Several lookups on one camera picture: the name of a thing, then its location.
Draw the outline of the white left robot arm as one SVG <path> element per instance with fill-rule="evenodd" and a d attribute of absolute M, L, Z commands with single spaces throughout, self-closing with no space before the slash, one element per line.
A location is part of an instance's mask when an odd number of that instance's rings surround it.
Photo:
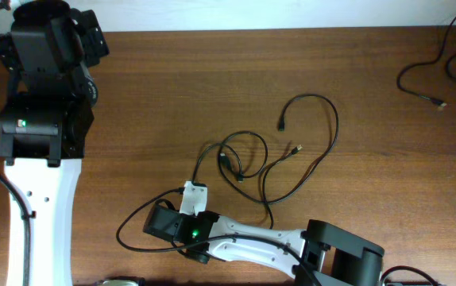
<path fill-rule="evenodd" d="M 0 112 L 1 181 L 10 192 L 9 285 L 69 285 L 71 223 L 98 88 L 109 54 L 92 10 L 33 1 L 0 36 L 10 74 Z"/>

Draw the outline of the black USB cable gold plug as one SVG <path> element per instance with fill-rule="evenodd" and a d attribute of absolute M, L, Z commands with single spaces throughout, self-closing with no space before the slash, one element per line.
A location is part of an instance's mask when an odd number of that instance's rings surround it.
<path fill-rule="evenodd" d="M 332 103 L 332 101 L 330 99 L 328 99 L 328 97 L 323 96 L 323 95 L 318 95 L 318 94 L 306 93 L 306 94 L 297 95 L 297 96 L 289 99 L 284 104 L 284 107 L 283 107 L 282 111 L 280 112 L 280 116 L 278 119 L 278 130 L 280 132 L 285 131 L 286 113 L 287 113 L 288 108 L 294 102 L 298 102 L 301 99 L 307 99 L 307 98 L 322 100 L 331 108 L 332 113 L 334 114 L 334 132 L 330 132 L 331 138 L 329 139 L 329 143 L 328 143 L 326 150 L 317 159 L 312 161 L 311 165 L 308 167 L 307 171 L 305 172 L 303 177 L 300 179 L 300 181 L 296 184 L 296 186 L 291 191 L 287 192 L 285 195 L 282 195 L 281 197 L 279 197 L 278 199 L 275 199 L 273 201 L 270 201 L 267 196 L 266 185 L 267 185 L 267 179 L 268 179 L 269 173 L 278 164 L 281 164 L 281 163 L 285 162 L 287 159 L 295 156 L 302 149 L 302 147 L 297 145 L 292 151 L 290 151 L 288 154 L 280 157 L 279 159 L 275 160 L 265 169 L 263 176 L 261 178 L 261 202 L 264 205 L 265 211 L 270 219 L 270 223 L 269 223 L 270 230 L 272 230 L 275 225 L 275 219 L 274 219 L 274 215 L 273 215 L 271 206 L 273 204 L 281 203 L 281 202 L 285 201 L 286 199 L 290 198 L 291 196 L 293 196 L 313 176 L 317 167 L 333 151 L 333 149 L 336 146 L 336 143 L 338 141 L 339 128 L 340 128 L 338 109 Z"/>

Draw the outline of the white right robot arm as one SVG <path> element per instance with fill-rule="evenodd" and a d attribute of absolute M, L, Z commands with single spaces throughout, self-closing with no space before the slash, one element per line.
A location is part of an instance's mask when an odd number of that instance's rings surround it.
<path fill-rule="evenodd" d="M 185 246 L 186 257 L 206 264 L 246 261 L 277 269 L 296 285 L 376 285 L 384 249 L 328 222 L 310 220 L 304 230 L 248 226 L 220 214 L 181 213 L 155 204 L 143 231 Z"/>

